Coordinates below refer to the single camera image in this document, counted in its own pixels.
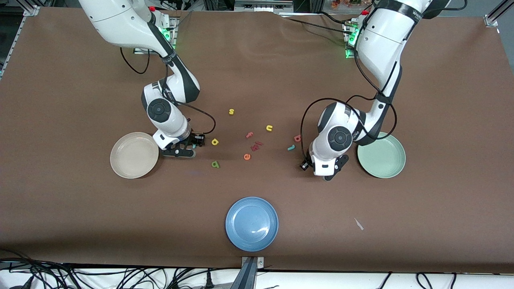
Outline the grey electronics box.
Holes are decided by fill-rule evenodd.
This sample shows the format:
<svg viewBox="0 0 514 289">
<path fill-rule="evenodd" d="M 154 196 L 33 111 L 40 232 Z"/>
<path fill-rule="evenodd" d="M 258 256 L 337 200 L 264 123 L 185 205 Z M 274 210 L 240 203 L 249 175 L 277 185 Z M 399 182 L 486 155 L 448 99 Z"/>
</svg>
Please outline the grey electronics box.
<svg viewBox="0 0 514 289">
<path fill-rule="evenodd" d="M 234 11 L 293 13 L 294 5 L 292 0 L 235 0 Z"/>
</svg>

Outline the pale green round plate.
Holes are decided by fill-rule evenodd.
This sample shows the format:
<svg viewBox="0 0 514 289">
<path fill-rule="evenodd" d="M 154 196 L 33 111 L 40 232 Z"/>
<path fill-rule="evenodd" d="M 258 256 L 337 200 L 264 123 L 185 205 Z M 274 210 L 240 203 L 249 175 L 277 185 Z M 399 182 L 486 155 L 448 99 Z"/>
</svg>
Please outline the pale green round plate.
<svg viewBox="0 0 514 289">
<path fill-rule="evenodd" d="M 406 164 L 406 152 L 393 135 L 380 132 L 379 140 L 366 146 L 357 146 L 357 157 L 362 168 L 371 176 L 390 179 L 402 172 Z"/>
</svg>

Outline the aluminium frame profile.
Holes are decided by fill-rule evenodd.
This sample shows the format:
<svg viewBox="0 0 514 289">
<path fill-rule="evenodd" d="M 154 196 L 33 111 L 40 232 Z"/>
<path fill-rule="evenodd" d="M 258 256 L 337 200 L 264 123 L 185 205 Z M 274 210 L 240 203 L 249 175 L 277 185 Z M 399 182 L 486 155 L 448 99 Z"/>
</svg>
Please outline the aluminium frame profile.
<svg viewBox="0 0 514 289">
<path fill-rule="evenodd" d="M 483 17 L 484 23 L 487 27 L 497 27 L 498 20 L 514 7 L 514 0 L 501 0 L 492 11 Z"/>
</svg>

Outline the blue round plate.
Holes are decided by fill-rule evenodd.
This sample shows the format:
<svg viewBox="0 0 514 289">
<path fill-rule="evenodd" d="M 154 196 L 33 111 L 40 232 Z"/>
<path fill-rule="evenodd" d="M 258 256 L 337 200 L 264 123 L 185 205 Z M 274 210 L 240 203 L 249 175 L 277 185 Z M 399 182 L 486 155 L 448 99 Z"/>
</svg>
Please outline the blue round plate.
<svg viewBox="0 0 514 289">
<path fill-rule="evenodd" d="M 248 196 L 230 207 L 224 228 L 235 247 L 257 252 L 270 246 L 277 237 L 279 218 L 270 202 L 257 196 Z"/>
</svg>

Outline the aluminium frame rail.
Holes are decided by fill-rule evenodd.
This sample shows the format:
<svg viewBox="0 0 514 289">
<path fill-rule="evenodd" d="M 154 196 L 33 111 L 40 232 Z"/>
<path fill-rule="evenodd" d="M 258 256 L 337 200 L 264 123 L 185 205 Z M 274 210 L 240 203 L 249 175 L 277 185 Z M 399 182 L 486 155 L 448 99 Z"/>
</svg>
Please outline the aluminium frame rail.
<svg viewBox="0 0 514 289">
<path fill-rule="evenodd" d="M 22 19 L 22 14 L 0 13 L 0 79 L 2 78 L 4 64 L 15 37 L 18 34 Z"/>
</svg>

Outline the brown table cover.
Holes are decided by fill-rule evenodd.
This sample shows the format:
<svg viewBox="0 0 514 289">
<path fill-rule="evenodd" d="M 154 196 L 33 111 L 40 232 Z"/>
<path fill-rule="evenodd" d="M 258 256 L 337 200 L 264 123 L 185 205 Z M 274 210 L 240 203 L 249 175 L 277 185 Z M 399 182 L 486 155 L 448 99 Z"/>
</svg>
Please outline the brown table cover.
<svg viewBox="0 0 514 289">
<path fill-rule="evenodd" d="M 413 31 L 393 102 L 406 166 L 391 179 L 366 174 L 355 149 L 331 181 L 288 151 L 312 101 L 374 95 L 336 32 L 269 12 L 193 12 L 177 52 L 220 143 L 123 179 L 110 152 L 125 134 L 155 132 L 140 95 L 165 75 L 160 58 L 133 73 L 79 8 L 27 18 L 0 80 L 0 248 L 53 262 L 240 267 L 226 213 L 258 196 L 279 216 L 258 252 L 273 270 L 514 273 L 514 75 L 482 18 Z"/>
</svg>

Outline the beige brown round plate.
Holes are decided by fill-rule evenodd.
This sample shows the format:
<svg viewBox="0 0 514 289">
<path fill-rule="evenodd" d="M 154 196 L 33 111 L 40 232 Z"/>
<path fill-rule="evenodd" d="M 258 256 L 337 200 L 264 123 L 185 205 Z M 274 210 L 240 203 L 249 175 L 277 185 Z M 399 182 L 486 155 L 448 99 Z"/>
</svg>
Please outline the beige brown round plate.
<svg viewBox="0 0 514 289">
<path fill-rule="evenodd" d="M 113 171 L 125 179 L 147 175 L 159 159 L 159 147 L 147 133 L 134 132 L 119 139 L 110 153 Z"/>
</svg>

